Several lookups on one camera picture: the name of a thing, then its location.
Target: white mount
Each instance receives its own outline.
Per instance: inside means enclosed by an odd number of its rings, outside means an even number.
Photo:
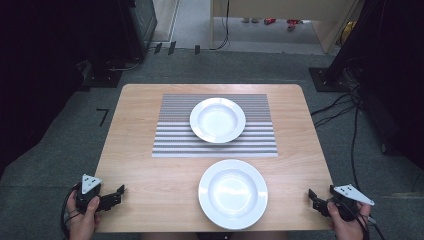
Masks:
[[[91,189],[95,188],[97,185],[99,185],[102,180],[100,178],[88,176],[84,174],[82,176],[82,194],[88,193]]]
[[[340,193],[341,195],[356,200],[358,202],[363,202],[366,204],[369,204],[371,206],[374,206],[374,201],[367,198],[364,194],[362,194],[360,191],[358,191],[356,188],[354,188],[351,184],[341,187],[334,187],[334,191]]]

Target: gray carpet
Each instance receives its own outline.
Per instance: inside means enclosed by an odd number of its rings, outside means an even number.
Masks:
[[[332,56],[277,53],[211,52],[176,49],[150,52],[142,65],[122,75],[117,89],[77,92],[55,119],[43,140],[13,162],[0,182],[0,239],[61,239],[60,208],[65,194],[82,174],[95,173],[114,109],[128,83],[299,84],[310,111],[330,105],[340,93],[317,93],[308,67],[328,67]],[[314,116],[317,121],[329,113]],[[110,109],[102,126],[103,112]],[[353,183],[350,144],[354,112],[317,128],[334,184]],[[422,239],[424,199],[408,193],[421,170],[402,156],[385,156],[366,111],[358,116],[356,172],[361,190],[376,202],[373,217],[386,239]],[[423,191],[424,177],[415,191]],[[331,231],[290,232],[291,239],[334,239]],[[138,239],[139,234],[95,234],[94,239]],[[371,228],[371,239],[379,239]]]

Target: controller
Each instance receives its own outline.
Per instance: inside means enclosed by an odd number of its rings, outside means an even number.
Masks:
[[[96,212],[102,210],[108,211],[113,206],[121,203],[121,195],[124,194],[125,186],[122,185],[115,193],[100,196],[101,182],[102,180],[96,177],[91,177],[85,174],[82,176],[81,183],[77,185],[78,189],[75,197],[78,212],[85,213],[87,211],[88,203],[95,196],[100,197],[100,203]]]
[[[334,202],[337,209],[339,210],[340,217],[347,221],[353,221],[359,212],[357,202],[363,202],[374,206],[374,201],[367,198],[364,194],[354,188],[352,185],[346,185],[341,187],[335,187],[330,185],[330,193],[333,195],[332,198],[322,200],[309,189],[308,196],[312,200],[312,208],[321,213],[324,217],[329,217],[330,213],[327,209],[328,202]]]

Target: human hand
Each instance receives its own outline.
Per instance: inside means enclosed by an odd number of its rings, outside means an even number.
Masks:
[[[94,229],[100,223],[100,217],[95,214],[96,209],[99,206],[99,197],[94,197],[88,203],[87,211],[84,214],[80,214],[76,210],[75,195],[76,190],[72,191],[66,204],[68,212],[70,213],[69,222],[69,240],[90,240],[93,236]]]
[[[359,221],[367,229],[368,216],[371,213],[371,206],[365,203],[359,203]],[[354,220],[346,222],[340,217],[339,210],[333,202],[327,204],[328,212],[331,215],[333,222],[330,227],[336,232],[338,240],[362,240],[364,239],[364,232],[358,221]]]

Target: floor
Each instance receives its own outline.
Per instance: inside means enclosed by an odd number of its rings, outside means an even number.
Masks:
[[[153,44],[162,42],[169,46],[176,41],[176,48],[210,50],[210,0],[153,0],[158,18]],[[215,18],[214,48],[222,44],[226,36],[226,19]],[[303,24],[289,32],[287,22],[277,19],[275,23],[242,23],[239,18],[228,19],[229,43],[221,51],[264,52],[287,54],[324,55],[312,24]],[[329,53],[337,55],[335,46]]]

